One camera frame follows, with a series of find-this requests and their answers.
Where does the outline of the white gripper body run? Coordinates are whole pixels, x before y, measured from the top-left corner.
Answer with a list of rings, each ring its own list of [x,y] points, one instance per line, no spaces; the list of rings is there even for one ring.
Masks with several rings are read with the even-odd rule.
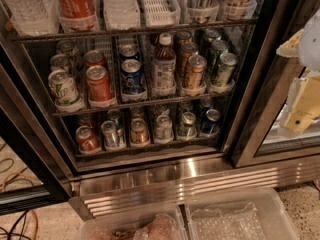
[[[302,66],[320,71],[320,9],[301,30],[277,48],[276,54],[298,58]]]

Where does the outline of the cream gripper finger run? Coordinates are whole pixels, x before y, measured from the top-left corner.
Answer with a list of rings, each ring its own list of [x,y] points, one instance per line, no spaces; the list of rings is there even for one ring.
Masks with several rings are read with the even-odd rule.
[[[320,73],[310,72],[305,78],[295,78],[289,89],[283,126],[302,133],[319,115]]]

